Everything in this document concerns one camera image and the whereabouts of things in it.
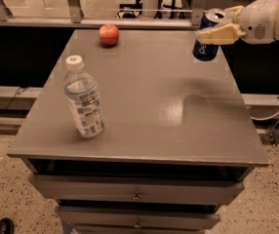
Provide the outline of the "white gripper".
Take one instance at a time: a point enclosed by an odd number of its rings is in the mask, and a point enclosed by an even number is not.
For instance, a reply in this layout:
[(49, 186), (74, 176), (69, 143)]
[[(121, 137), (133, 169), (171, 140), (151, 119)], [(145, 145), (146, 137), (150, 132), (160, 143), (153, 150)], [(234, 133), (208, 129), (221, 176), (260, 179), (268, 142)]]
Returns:
[(240, 38), (252, 45), (275, 41), (274, 28), (279, 0), (257, 0), (250, 5), (234, 6), (223, 11), (239, 24), (217, 24), (196, 31), (196, 39), (205, 45), (231, 45)]

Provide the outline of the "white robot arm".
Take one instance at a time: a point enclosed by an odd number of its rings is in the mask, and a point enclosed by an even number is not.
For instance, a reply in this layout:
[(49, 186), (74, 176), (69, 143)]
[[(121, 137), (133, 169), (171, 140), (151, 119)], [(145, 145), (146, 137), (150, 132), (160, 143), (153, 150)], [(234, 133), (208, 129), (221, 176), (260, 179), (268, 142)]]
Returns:
[(279, 41), (279, 0), (256, 0), (250, 5), (221, 10), (222, 22), (199, 29), (202, 44), (230, 45), (237, 40), (252, 45)]

